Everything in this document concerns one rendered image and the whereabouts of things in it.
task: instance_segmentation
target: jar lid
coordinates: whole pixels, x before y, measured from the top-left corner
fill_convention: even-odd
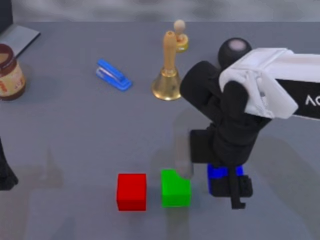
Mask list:
[[[15,54],[12,48],[6,44],[0,44],[0,71],[7,68],[12,63],[14,58]]]

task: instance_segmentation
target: red cube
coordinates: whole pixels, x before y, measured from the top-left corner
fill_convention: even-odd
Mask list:
[[[147,210],[147,175],[134,173],[118,174],[116,203],[118,210]]]

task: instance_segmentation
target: jar label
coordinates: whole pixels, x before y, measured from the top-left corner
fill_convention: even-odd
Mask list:
[[[20,92],[26,85],[26,79],[19,63],[8,75],[0,77],[0,97],[9,97]]]

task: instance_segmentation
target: wooden bell handle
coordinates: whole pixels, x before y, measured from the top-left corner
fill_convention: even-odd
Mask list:
[[[163,39],[164,69],[174,71],[176,69],[177,37],[173,31],[168,31]]]

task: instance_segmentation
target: black spherical knob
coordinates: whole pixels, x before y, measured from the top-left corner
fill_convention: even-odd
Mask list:
[[[251,45],[242,38],[231,38],[220,47],[218,60],[222,70],[227,69],[252,50]]]

